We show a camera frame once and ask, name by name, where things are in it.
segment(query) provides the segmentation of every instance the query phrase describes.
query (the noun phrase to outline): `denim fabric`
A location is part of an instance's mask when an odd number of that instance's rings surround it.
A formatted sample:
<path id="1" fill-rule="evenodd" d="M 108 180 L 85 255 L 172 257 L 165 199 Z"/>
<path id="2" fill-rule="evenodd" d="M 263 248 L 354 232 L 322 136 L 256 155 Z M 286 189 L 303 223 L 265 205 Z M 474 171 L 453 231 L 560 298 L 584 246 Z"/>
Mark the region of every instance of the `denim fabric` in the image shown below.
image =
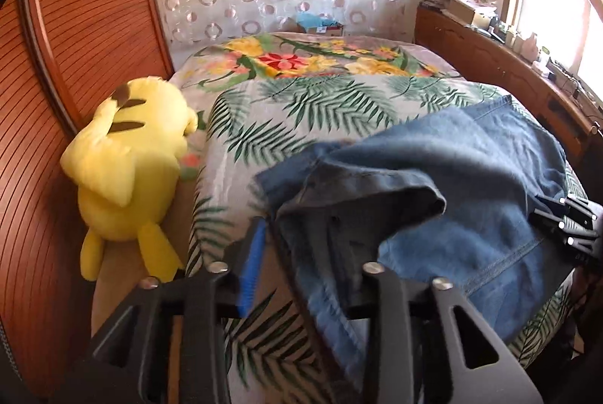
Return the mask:
<path id="1" fill-rule="evenodd" d="M 537 194 L 566 193 L 565 160 L 557 140 L 505 96 L 352 145 L 316 144 L 257 176 L 298 288 L 355 387 L 366 325 L 346 319 L 336 286 L 360 274 L 344 279 L 327 237 L 400 277 L 448 277 L 510 342 L 571 270 L 527 221 L 534 208 L 548 210 Z"/>

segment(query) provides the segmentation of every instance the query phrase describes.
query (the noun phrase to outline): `metal screw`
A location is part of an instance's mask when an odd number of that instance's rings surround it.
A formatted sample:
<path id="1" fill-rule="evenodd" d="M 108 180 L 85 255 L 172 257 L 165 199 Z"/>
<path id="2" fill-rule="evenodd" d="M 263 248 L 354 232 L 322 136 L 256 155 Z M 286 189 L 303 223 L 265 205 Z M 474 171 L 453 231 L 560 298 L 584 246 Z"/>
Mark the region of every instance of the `metal screw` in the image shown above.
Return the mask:
<path id="1" fill-rule="evenodd" d="M 161 285 L 161 282 L 157 277 L 146 277 L 138 282 L 138 286 L 143 290 L 153 290 Z"/>
<path id="2" fill-rule="evenodd" d="M 214 261 L 208 268 L 210 273 L 224 273 L 228 271 L 228 265 L 223 261 Z"/>
<path id="3" fill-rule="evenodd" d="M 363 271 L 364 273 L 369 273 L 370 275 L 378 275 L 379 273 L 383 273 L 385 268 L 381 263 L 370 261 L 369 263 L 363 264 Z"/>
<path id="4" fill-rule="evenodd" d="M 431 284 L 438 290 L 450 290 L 454 285 L 448 278 L 437 277 L 434 278 Z"/>

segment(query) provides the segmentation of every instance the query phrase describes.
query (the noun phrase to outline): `pikachu plush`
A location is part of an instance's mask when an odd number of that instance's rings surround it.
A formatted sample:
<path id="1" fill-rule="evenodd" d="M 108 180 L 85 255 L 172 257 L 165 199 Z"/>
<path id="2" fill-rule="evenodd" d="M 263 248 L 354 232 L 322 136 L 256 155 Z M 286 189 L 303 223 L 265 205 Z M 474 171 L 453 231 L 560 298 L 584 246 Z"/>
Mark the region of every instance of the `pikachu plush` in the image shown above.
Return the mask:
<path id="1" fill-rule="evenodd" d="M 163 282 L 182 268 L 159 222 L 174 197 L 185 136 L 196 129 L 197 115 L 176 86 L 140 78 L 103 101 L 65 149 L 61 167 L 78 186 L 89 228 L 80 254 L 86 280 L 98 277 L 107 240 L 138 239 L 149 274 Z"/>

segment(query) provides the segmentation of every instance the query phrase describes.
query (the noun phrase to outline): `cardboard box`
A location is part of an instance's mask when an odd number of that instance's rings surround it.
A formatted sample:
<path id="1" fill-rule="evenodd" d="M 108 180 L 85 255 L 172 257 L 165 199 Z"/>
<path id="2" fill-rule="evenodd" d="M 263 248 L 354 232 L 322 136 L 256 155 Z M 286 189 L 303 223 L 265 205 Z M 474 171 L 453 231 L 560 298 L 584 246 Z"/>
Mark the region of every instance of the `cardboard box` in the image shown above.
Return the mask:
<path id="1" fill-rule="evenodd" d="M 304 28 L 302 25 L 298 24 L 297 31 L 309 35 L 321 35 L 323 37 L 342 37 L 343 25 L 338 23 L 332 26 L 310 26 Z"/>
<path id="2" fill-rule="evenodd" d="M 487 14 L 483 14 L 478 9 L 459 0 L 450 0 L 447 10 L 451 15 L 465 22 L 465 24 L 472 24 L 482 30 L 488 29 L 493 16 L 490 11 Z"/>

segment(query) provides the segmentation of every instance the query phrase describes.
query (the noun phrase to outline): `floral bedspread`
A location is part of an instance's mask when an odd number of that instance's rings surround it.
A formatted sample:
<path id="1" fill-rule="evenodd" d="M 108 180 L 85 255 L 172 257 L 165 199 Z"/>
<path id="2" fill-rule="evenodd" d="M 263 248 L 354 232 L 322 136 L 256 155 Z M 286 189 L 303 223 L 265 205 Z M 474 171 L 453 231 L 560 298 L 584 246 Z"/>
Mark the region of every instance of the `floral bedspread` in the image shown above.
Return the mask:
<path id="1" fill-rule="evenodd" d="M 350 40 L 303 37 L 298 42 L 291 34 L 276 34 L 210 47 L 174 76 L 201 119 L 191 137 L 203 167 L 188 275 L 219 259 L 226 245 L 242 238 L 249 218 L 263 214 L 252 182 L 260 170 L 316 140 L 355 140 L 448 106 L 508 94 L 448 78 L 453 69 L 420 47 L 382 41 L 360 47 Z M 420 60 L 421 52 L 431 56 Z M 569 191 L 584 196 L 567 167 Z M 510 345 L 523 366 L 565 320 L 571 285 L 570 275 Z M 224 329 L 233 403 L 334 401 L 270 243 L 254 309 L 246 319 L 225 321 Z"/>

